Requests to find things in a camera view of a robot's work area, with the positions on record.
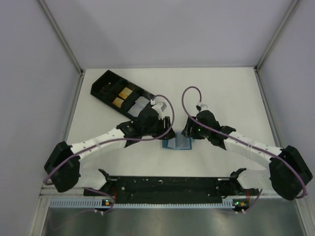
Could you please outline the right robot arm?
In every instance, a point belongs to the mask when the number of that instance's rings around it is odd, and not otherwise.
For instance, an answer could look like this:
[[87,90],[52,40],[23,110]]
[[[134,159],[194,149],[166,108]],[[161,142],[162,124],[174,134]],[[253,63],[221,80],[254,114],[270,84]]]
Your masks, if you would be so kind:
[[212,145],[237,153],[263,167],[263,170],[241,170],[237,181],[243,189],[275,191],[292,201],[307,195],[307,184],[313,175],[297,148],[274,147],[242,135],[235,128],[221,126],[213,113],[203,110],[188,116],[183,135],[208,140]]

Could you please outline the blue card holder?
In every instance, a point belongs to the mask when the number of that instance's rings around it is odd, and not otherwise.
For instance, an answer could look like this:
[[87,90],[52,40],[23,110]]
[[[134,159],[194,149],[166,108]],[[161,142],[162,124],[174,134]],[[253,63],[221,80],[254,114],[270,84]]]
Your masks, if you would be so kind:
[[162,141],[162,148],[171,150],[191,150],[192,138],[185,137],[181,132],[176,132],[176,137]]

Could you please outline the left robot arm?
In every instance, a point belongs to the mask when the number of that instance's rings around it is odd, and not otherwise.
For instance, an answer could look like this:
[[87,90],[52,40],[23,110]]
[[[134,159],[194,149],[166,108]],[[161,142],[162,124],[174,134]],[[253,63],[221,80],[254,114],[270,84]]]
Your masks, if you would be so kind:
[[58,143],[44,165],[47,178],[59,193],[72,188],[102,189],[109,175],[100,167],[91,168],[87,164],[138,142],[167,139],[172,132],[172,120],[162,113],[159,108],[147,108],[135,119],[122,122],[98,137],[75,144]]

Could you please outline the white credit card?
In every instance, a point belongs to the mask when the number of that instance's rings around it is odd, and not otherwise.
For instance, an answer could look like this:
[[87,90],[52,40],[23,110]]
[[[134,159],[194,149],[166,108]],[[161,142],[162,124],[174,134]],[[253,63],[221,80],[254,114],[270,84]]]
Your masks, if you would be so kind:
[[135,104],[142,108],[145,108],[148,104],[150,104],[150,100],[141,96],[135,101]]

